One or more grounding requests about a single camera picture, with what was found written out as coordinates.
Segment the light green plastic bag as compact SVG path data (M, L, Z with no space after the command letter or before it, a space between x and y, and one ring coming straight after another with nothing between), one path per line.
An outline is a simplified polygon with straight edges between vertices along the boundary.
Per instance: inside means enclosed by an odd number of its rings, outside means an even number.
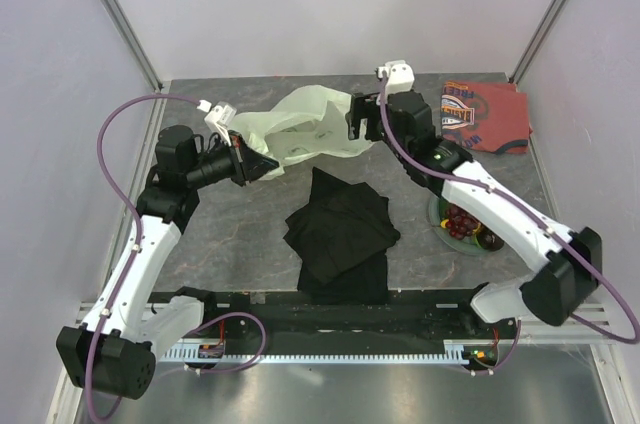
M279 163L262 177L267 181L321 154L352 158L370 149L370 141L349 138L346 114L350 107L350 94L308 85L294 90L269 111L236 115L230 129L241 134L251 149Z

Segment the red grape bunch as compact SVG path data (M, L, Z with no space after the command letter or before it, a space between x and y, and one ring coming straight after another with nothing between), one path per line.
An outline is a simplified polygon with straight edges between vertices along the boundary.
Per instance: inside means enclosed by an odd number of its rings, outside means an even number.
M450 237L463 240L476 235L481 229L481 224L467 211L454 204L448 204L440 227L446 230Z

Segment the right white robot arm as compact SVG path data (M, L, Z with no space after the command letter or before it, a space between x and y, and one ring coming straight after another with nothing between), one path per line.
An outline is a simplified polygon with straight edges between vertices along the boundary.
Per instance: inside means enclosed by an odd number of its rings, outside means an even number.
M561 326L597 289L592 270L602 269L600 235L589 227L576 232L538 212L466 149L438 136L420 93L393 94L385 108L379 107L377 94L357 93L346 122L350 139L384 142L416 184L468 212L530 269L526 278L476 289L457 315L465 335L481 337L495 322L518 315Z

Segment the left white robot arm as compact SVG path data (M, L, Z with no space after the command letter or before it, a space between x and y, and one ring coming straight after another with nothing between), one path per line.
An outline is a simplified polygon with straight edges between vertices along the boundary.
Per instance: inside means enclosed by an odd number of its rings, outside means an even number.
M239 186L278 168L251 149L237 132L209 150L196 146L185 125L163 129L135 205L128 242L104 290L77 327L60 331L56 348L71 383L119 398L138 399L156 363L193 332L208 337L219 326L213 292L183 287L149 319L143 317L159 273L184 234L199 202L199 189L229 179Z

